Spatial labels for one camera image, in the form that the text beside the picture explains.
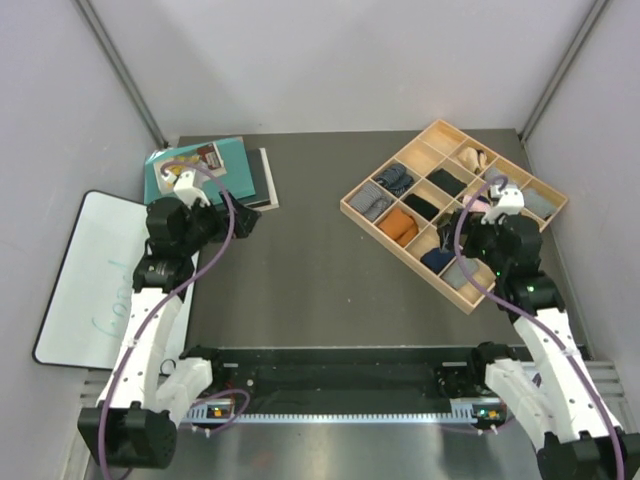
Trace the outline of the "beige underwear navy trim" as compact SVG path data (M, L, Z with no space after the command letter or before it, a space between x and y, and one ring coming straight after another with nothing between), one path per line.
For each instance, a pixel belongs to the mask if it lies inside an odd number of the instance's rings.
M488 164L488 156L482 149L464 147L456 156L456 160L474 174L483 171Z

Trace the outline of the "grey underwear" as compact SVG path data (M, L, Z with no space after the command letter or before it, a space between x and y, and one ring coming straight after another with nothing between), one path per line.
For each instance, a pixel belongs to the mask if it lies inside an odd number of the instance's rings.
M483 174L483 179L491 186L504 186L509 183L508 176L496 166L489 167Z

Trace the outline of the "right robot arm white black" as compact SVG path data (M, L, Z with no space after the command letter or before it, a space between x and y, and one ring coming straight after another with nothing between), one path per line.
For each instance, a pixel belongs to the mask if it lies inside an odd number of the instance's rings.
M506 345L471 352L466 380L476 394L495 393L531 441L544 479L631 479L639 471L639 436L628 433L595 387L571 332L565 302L540 267L542 236L521 214L484 224L460 210L437 223L440 247L477 259L495 275L489 297L524 341L539 384Z

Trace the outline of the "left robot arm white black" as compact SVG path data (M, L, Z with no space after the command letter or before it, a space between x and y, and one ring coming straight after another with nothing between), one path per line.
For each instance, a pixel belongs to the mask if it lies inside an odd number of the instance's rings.
M181 421L198 396L216 396L227 374L212 350L183 352L160 378L169 336L187 289L202 276L194 255L208 243L229 246L248 237L261 214L231 200L225 210L197 198L161 198L146 208L147 237L134 268L131 312L116 365L95 406L81 410L77 427L104 478L114 468L165 469Z

